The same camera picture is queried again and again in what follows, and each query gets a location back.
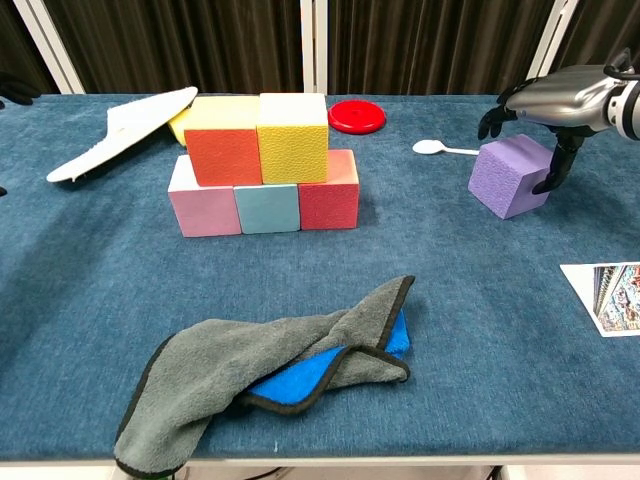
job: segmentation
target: towel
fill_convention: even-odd
[[[138,478],[175,473],[211,417],[234,401],[298,413],[328,388],[405,381],[409,368],[398,357],[408,337],[400,312],[413,281],[394,278],[355,307],[328,315],[263,324],[211,319],[169,337],[149,360],[118,428],[118,466]],[[287,371],[289,384],[306,372],[306,388],[290,396],[274,394],[286,383],[265,388]]]

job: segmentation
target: pink foam block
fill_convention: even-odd
[[[329,150],[325,183],[298,186],[300,228],[330,230],[355,228],[360,184],[351,150]]]
[[[169,199],[185,237],[242,233],[233,187],[201,187],[188,155],[178,157]]]
[[[549,193],[533,187],[549,173],[553,153],[526,135],[483,145],[469,180],[469,191],[505,219],[540,207]]]

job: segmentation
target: blue towel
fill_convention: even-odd
[[[391,330],[385,352],[402,358],[410,341],[404,311],[400,310]],[[295,363],[249,388],[249,393],[282,405],[297,405],[314,391],[329,367],[346,345],[330,348]]]

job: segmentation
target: red frisbee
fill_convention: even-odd
[[[364,100],[338,102],[329,109],[329,124],[336,130],[354,135],[380,130],[386,120],[384,110]]]

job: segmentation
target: stacked blocks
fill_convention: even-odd
[[[185,237],[242,233],[233,187],[201,187],[188,155],[178,157],[169,198]]]
[[[171,121],[189,155],[169,196],[185,237],[355,228],[351,150],[328,150],[322,94],[198,97]]]
[[[326,183],[298,186],[303,230],[355,228],[360,184],[351,150],[329,150]]]
[[[506,219],[545,203],[549,193],[533,187],[549,173],[553,153],[526,135],[491,142],[480,148],[469,190],[498,217]]]
[[[324,95],[260,95],[258,141],[264,183],[326,181],[329,123]]]
[[[187,151],[198,183],[262,183],[256,124],[260,101],[255,96],[197,97],[184,120]]]

